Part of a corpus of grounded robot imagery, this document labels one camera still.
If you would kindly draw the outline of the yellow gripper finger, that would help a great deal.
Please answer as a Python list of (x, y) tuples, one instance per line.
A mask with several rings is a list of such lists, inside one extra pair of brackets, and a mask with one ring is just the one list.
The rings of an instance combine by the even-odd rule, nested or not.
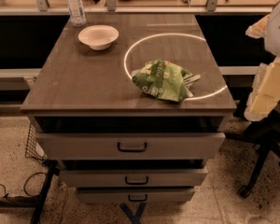
[(280, 57), (261, 63), (254, 77), (244, 116), (250, 121), (266, 118), (280, 101)]
[(266, 36), (266, 27), (268, 23), (270, 15), (266, 15), (263, 18), (261, 18), (259, 21), (255, 22), (251, 26), (249, 26), (245, 34), (252, 38), (264, 38)]

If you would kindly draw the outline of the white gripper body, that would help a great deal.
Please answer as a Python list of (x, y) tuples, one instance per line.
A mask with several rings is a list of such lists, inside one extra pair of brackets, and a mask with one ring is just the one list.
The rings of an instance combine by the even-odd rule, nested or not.
[(280, 2), (273, 8), (266, 26), (265, 49), (280, 56)]

